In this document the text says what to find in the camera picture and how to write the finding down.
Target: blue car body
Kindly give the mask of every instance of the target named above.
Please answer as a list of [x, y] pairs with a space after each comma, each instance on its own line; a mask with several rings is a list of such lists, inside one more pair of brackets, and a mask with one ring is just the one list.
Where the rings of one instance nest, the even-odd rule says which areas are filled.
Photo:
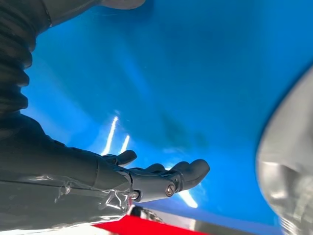
[[256, 152], [275, 108], [312, 61], [312, 8], [308, 0], [94, 7], [38, 38], [23, 112], [69, 146], [118, 154], [125, 143], [138, 155], [129, 167], [206, 159], [211, 171], [201, 185], [145, 206], [280, 234], [258, 186]]

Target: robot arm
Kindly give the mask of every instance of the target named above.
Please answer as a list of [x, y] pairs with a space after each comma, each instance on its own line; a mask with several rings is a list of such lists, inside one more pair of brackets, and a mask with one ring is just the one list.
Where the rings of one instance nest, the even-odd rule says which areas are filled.
[[181, 162], [169, 171], [160, 164], [126, 169], [122, 166], [134, 160], [134, 152], [100, 156], [69, 148], [20, 114], [27, 107], [20, 89], [29, 81], [23, 70], [32, 64], [38, 34], [94, 5], [131, 9], [143, 3], [0, 0], [0, 230], [118, 219], [126, 213], [130, 198], [170, 197], [196, 186], [210, 171], [204, 160]]

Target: blurry silver object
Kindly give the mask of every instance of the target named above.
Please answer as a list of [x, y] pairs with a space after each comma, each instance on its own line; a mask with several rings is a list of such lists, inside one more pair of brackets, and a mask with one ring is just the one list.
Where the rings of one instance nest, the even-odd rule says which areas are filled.
[[286, 235], [313, 234], [313, 69], [272, 115], [257, 153], [259, 184]]

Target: red surface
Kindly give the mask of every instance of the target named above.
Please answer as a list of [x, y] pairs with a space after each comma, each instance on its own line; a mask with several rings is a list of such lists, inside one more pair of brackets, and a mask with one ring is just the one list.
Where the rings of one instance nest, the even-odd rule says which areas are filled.
[[125, 216], [120, 221], [95, 225], [119, 235], [204, 235], [166, 224], [140, 219], [134, 216]]

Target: metal bolt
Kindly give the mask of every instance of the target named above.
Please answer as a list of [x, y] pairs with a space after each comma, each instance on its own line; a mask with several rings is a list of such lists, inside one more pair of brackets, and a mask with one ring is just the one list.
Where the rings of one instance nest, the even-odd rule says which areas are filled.
[[175, 193], [175, 185], [173, 184], [168, 185], [165, 193], [167, 194], [167, 197], [173, 196], [173, 194]]
[[139, 192], [133, 191], [133, 192], [130, 193], [130, 198], [133, 199], [133, 200], [136, 200], [136, 199], [139, 198]]

